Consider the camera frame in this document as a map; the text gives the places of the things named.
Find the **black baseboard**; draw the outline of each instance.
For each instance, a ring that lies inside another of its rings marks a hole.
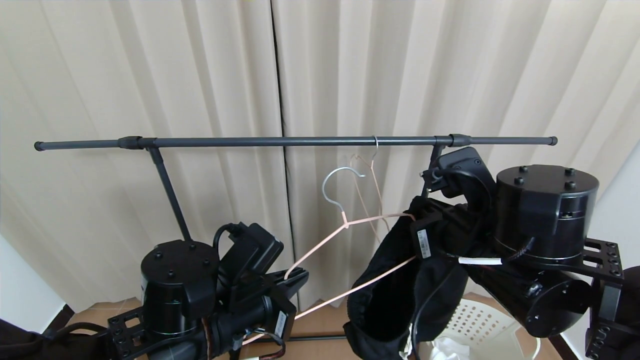
[[[65,304],[62,307],[62,310],[60,310],[56,317],[53,318],[53,321],[49,324],[49,327],[47,329],[53,331],[62,329],[63,327],[67,326],[67,323],[69,322],[69,320],[71,320],[71,316],[73,316],[74,314],[75,312],[71,310],[69,305]]]
[[[575,355],[573,350],[571,350],[571,348],[569,347],[569,344],[566,343],[566,341],[562,336],[560,335],[551,336],[549,337],[549,341],[551,341],[551,345],[553,345],[554,348],[556,348],[558,355],[560,355],[560,357],[563,360],[580,360]]]

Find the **horizontal bar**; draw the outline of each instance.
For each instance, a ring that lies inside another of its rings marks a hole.
[[[287,342],[290,341],[318,341],[318,340],[344,340],[347,337],[345,335],[316,335],[316,336],[291,336]],[[274,340],[271,338],[261,338],[254,341],[254,343],[272,343]]]
[[[322,137],[271,137],[271,138],[136,138],[128,136],[119,140],[94,140],[72,142],[37,142],[39,151],[56,149],[89,149],[99,147],[123,147],[146,149],[149,147],[268,147],[268,146],[408,146],[441,145],[467,146],[488,144],[555,145],[552,137],[478,137],[467,135],[446,136],[322,136]]]

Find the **barcode label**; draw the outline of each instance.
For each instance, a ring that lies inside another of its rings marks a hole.
[[[284,324],[287,322],[287,315],[282,311],[278,314],[278,322],[276,323],[276,331],[275,334],[282,338],[282,332],[284,331]]]
[[[420,242],[420,252],[422,258],[431,257],[431,249],[429,248],[429,238],[427,238],[427,231],[425,229],[418,231],[418,241]]]

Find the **curtain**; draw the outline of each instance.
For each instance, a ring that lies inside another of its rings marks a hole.
[[[494,175],[531,163],[571,166],[597,176],[600,194],[640,138],[638,2],[273,4],[285,136],[558,136],[554,147],[476,149]],[[430,150],[378,151],[382,213],[406,209],[419,194]],[[297,256],[342,221],[318,196],[324,176],[352,154],[369,160],[373,151],[287,149]],[[371,176],[357,181],[369,214],[377,214]],[[327,189],[349,219],[366,216],[353,174],[336,174]],[[386,226],[377,226],[383,236]],[[356,225],[309,258],[302,306],[349,288],[376,245],[371,227]]]
[[[477,150],[493,174],[572,166],[602,193],[640,139],[639,17],[633,1],[1,2],[0,232],[76,311],[139,296],[142,257],[181,237],[146,152],[39,140],[555,135]],[[381,212],[396,213],[430,150],[163,155],[192,237],[257,222],[285,243],[278,270],[340,225],[320,189],[331,170],[375,153]],[[372,174],[353,166],[366,177],[339,172],[328,196],[375,215]],[[349,288],[386,231],[353,226],[303,262],[300,307]]]

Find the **floor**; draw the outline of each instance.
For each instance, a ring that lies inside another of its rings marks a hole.
[[[496,303],[495,300],[469,293],[465,295],[466,299],[480,301],[490,306],[493,306],[501,311],[506,311]],[[75,314],[69,323],[75,322],[92,322],[102,326],[107,326],[107,319],[123,313],[130,309],[135,309],[140,306],[138,299],[129,299],[121,302],[100,302],[93,307]],[[342,325],[348,321],[344,303],[339,308],[324,307],[314,314],[306,316],[296,321],[293,327],[292,334],[295,336],[304,335],[323,335],[323,334],[340,334],[344,333]],[[522,349],[527,353],[531,353],[535,348],[535,340],[529,336],[524,329],[520,329],[517,333],[518,339],[522,345]],[[272,344],[251,344],[243,347],[241,359],[268,354],[277,350],[276,345]],[[228,356],[224,355],[217,357],[217,359],[228,359]],[[354,355],[346,340],[324,340],[324,341],[304,341],[304,342],[290,342],[287,343],[287,353],[281,359],[293,360],[293,359],[307,359],[307,360],[320,360],[320,359],[343,359],[343,360],[357,360],[358,357]],[[551,345],[548,339],[542,339],[542,349],[536,360],[562,360],[560,355],[556,352],[555,348]]]

